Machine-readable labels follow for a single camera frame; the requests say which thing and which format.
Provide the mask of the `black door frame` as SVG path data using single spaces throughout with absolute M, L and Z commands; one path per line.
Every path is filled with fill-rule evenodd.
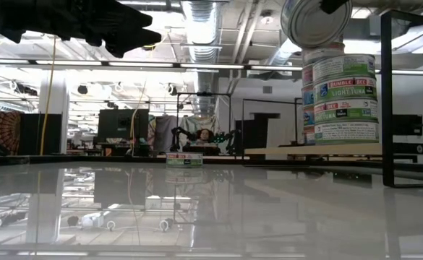
M 241 137 L 242 142 L 244 141 L 244 105 L 245 102 L 257 102 L 257 103 L 276 103 L 276 104 L 285 104 L 285 105 L 292 105 L 294 107 L 294 128 L 295 128 L 295 137 L 293 141 L 290 141 L 291 146 L 300 146 L 299 143 L 299 132 L 298 132 L 298 114 L 297 114 L 297 107 L 302 105 L 302 98 L 296 97 L 293 101 L 280 101 L 280 100 L 262 100 L 262 99 L 254 99 L 254 98 L 243 98 L 242 99 L 242 119 L 241 119 Z

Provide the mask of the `grey hanging cloth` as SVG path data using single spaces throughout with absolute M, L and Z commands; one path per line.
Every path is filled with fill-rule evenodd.
M 157 152 L 168 152 L 173 144 L 172 130 L 176 127 L 176 116 L 159 116 L 155 119 L 155 140 L 153 149 Z

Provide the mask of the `silver ventilation duct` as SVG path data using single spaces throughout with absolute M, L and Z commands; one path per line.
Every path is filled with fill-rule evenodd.
M 187 43 L 192 63 L 215 64 L 218 60 L 218 25 L 220 4 L 211 1 L 182 1 L 186 18 Z M 194 78 L 195 92 L 217 93 L 217 72 L 199 70 Z M 216 96 L 194 96 L 195 114 L 210 116 L 215 112 Z

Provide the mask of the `black monitor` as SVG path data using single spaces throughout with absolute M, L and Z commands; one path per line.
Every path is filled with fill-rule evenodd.
M 134 110 L 100 110 L 98 114 L 98 142 L 106 142 L 110 138 L 129 141 L 134 131 L 136 142 L 148 139 L 149 110 L 138 109 L 134 117 Z

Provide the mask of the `black panel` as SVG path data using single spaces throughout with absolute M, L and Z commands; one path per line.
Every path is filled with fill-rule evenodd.
M 44 114 L 24 113 L 20 116 L 20 143 L 18 155 L 39 155 Z M 60 153 L 62 114 L 48 114 L 43 154 Z

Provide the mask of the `black cabinet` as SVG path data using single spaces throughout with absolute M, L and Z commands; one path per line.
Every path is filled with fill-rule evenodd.
M 268 139 L 268 122 L 270 119 L 279 119 L 279 113 L 251 113 L 253 119 L 235 120 L 236 133 L 234 144 L 236 150 L 264 148 Z

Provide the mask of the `patterned tapestry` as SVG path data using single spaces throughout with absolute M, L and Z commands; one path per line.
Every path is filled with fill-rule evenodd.
M 18 153 L 20 145 L 21 113 L 0 111 L 0 145 L 11 155 Z

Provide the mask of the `black equipment box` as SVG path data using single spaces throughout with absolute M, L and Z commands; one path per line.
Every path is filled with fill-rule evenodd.
M 393 115 L 393 135 L 421 136 L 423 130 L 422 115 Z

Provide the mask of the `black rack frame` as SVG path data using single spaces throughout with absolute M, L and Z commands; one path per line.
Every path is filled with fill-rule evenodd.
M 213 121 L 217 126 L 219 122 L 219 105 L 227 105 L 228 128 L 226 132 L 231 131 L 232 127 L 232 100 L 231 94 L 219 92 L 178 92 L 176 95 L 176 127 L 179 127 L 179 113 L 185 105 L 192 109 L 188 117 L 198 118 L 200 120 Z

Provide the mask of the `white hanging cloth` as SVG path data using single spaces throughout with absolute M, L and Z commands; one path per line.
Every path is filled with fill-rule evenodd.
M 189 141 L 187 135 L 180 134 L 179 135 L 179 143 L 181 146 L 186 144 L 197 145 L 197 146 L 211 146 L 211 136 L 215 134 L 219 129 L 219 122 L 216 116 L 211 117 L 199 117 L 199 116 L 191 116 L 191 117 L 183 117 L 179 126 L 184 130 L 190 132 L 196 141 Z M 209 140 L 206 141 L 199 141 L 201 131 L 208 130 Z

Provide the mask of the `long ceiling light strip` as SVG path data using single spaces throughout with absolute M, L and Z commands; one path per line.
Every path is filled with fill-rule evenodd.
M 0 58 L 0 66 L 60 69 L 199 69 L 199 70 L 246 70 L 264 72 L 300 72 L 300 66 L 266 66 L 249 64 L 195 64 L 177 62 L 136 62 L 136 61 L 83 61 L 83 60 L 27 60 Z

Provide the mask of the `white pillar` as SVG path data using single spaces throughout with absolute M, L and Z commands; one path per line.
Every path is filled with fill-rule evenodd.
M 60 153 L 67 153 L 67 130 L 69 120 L 69 89 L 64 77 L 51 79 L 43 77 L 40 81 L 38 104 L 39 114 L 44 114 L 43 131 L 41 136 L 40 155 L 43 155 L 44 136 L 48 114 L 61 114 L 61 144 Z

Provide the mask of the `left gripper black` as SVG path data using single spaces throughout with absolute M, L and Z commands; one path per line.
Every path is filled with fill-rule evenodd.
M 153 18 L 117 0 L 33 0 L 37 25 L 42 33 L 62 40 L 83 38 L 92 46 L 106 43 L 106 50 L 116 58 L 126 52 L 161 41 L 161 34 L 142 27 Z M 122 28 L 134 25 L 139 28 Z

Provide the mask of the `person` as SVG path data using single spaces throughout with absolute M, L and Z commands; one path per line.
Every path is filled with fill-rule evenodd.
M 210 144 L 214 140 L 214 133 L 209 129 L 200 129 L 196 133 L 196 145 Z

